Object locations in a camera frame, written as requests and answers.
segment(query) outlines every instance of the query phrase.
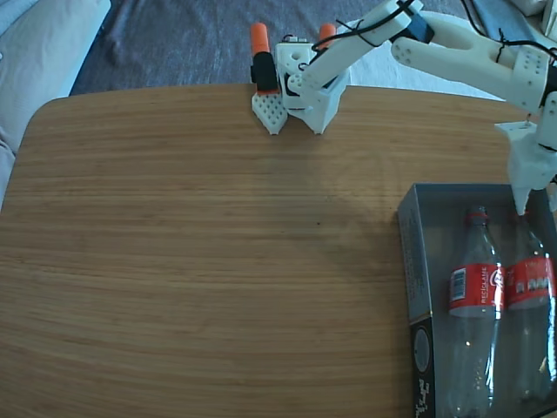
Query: bottle cap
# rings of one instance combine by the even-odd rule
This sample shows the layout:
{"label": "bottle cap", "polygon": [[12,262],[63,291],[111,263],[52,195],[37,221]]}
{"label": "bottle cap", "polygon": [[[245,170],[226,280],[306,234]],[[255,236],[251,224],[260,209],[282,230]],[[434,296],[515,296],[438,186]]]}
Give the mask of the bottle cap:
{"label": "bottle cap", "polygon": [[466,210],[465,220],[468,225],[485,225],[489,216],[484,206],[470,206]]}

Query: bottle neck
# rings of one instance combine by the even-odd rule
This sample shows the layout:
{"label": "bottle neck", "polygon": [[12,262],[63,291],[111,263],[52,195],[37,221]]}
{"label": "bottle neck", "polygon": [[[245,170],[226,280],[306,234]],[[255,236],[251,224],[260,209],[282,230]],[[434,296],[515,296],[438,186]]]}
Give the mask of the bottle neck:
{"label": "bottle neck", "polygon": [[465,264],[500,264],[487,223],[472,222],[466,229]]}
{"label": "bottle neck", "polygon": [[543,244],[524,217],[516,225],[516,253],[519,259],[546,255]]}

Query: orange gripper tip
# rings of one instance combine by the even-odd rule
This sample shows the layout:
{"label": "orange gripper tip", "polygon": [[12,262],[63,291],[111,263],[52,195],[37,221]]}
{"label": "orange gripper tip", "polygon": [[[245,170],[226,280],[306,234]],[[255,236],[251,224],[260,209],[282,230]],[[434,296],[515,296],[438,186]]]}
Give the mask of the orange gripper tip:
{"label": "orange gripper tip", "polygon": [[252,55],[255,57],[260,52],[271,52],[267,27],[264,24],[252,25]]}
{"label": "orange gripper tip", "polygon": [[[337,34],[337,28],[334,24],[322,24],[321,29],[319,29],[319,40],[323,40],[327,37],[332,37]],[[321,48],[326,48],[331,43],[327,42],[326,44],[321,45]]]}

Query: gray fabric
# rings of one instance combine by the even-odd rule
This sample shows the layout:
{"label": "gray fabric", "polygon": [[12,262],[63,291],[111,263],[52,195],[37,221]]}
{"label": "gray fabric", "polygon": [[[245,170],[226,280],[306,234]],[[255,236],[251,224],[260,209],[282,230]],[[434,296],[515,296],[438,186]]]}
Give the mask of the gray fabric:
{"label": "gray fabric", "polygon": [[[322,23],[362,17],[382,0],[112,0],[72,94],[175,84],[250,81],[250,25],[271,44],[316,39]],[[458,0],[426,9],[464,17]]]}
{"label": "gray fabric", "polygon": [[506,0],[473,0],[487,35],[500,39],[499,28],[508,40],[534,40],[524,15]]}

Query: red bottle label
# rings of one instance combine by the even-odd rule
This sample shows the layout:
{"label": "red bottle label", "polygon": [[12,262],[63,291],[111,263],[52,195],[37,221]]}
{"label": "red bottle label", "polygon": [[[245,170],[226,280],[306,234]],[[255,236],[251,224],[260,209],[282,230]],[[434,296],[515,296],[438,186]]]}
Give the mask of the red bottle label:
{"label": "red bottle label", "polygon": [[494,264],[470,264],[451,273],[450,308],[503,308],[503,268]]}
{"label": "red bottle label", "polygon": [[509,306],[547,296],[555,296],[554,265],[551,259],[532,257],[507,269],[505,297]]}

